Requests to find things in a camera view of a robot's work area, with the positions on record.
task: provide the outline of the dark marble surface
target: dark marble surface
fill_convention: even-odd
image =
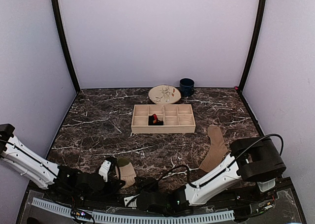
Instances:
[[[186,164],[192,179],[210,148],[209,125],[219,126],[225,142],[258,136],[243,103],[234,89],[199,88],[180,104],[192,104],[195,133],[132,134],[135,104],[152,104],[149,89],[82,90],[75,100],[48,160],[94,172],[107,156],[127,157],[137,176],[158,178],[173,166]],[[186,183],[183,171],[170,173],[160,182],[161,191]],[[122,192],[133,192],[128,188]]]

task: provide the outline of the beige sock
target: beige sock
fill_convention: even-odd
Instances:
[[[199,169],[210,172],[216,168],[222,161],[224,155],[228,152],[221,129],[216,126],[208,127],[208,136],[210,137],[210,149],[205,159],[199,166]]]
[[[136,172],[127,158],[118,158],[117,164],[120,169],[121,180],[126,181],[126,184],[123,186],[123,189],[132,186],[135,183]]]

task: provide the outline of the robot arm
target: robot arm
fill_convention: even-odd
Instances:
[[[106,159],[98,173],[85,173],[41,158],[22,144],[13,131],[14,127],[10,124],[0,125],[0,158],[42,189],[53,187],[65,194],[102,199],[125,185],[120,179],[108,177],[115,158]],[[286,167],[272,140],[267,137],[233,142],[230,145],[231,154],[219,166],[172,194],[145,191],[125,198],[125,205],[165,216],[181,216],[191,213],[192,206],[206,204],[209,199],[241,180],[267,182],[279,177]]]
[[[54,187],[63,193],[79,193],[82,195],[106,195],[110,189],[123,186],[123,181],[108,182],[109,171],[113,170],[115,158],[109,157],[97,173],[85,173],[67,166],[59,166],[47,161],[28,149],[13,134],[10,124],[0,125],[0,158],[32,180],[44,190]]]
[[[59,173],[57,164],[32,152],[16,136],[9,138],[6,149],[2,151],[1,156],[21,176],[26,176],[44,190],[48,189],[49,185],[54,184],[54,179]]]
[[[192,206],[206,204],[239,181],[257,182],[260,191],[266,192],[274,187],[274,179],[286,169],[272,140],[267,137],[236,140],[230,145],[232,151],[224,161],[199,180],[172,194],[141,192],[138,196],[125,198],[125,206],[166,216],[182,216],[192,213]]]

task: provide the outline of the decorative plate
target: decorative plate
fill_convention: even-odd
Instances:
[[[155,104],[173,104],[181,97],[179,90],[170,85],[158,85],[149,91],[149,98]]]

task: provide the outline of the wooden tray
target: wooden tray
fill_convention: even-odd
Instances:
[[[149,126],[149,116],[156,114],[163,126]],[[190,104],[135,105],[131,131],[135,134],[194,133],[196,128]]]

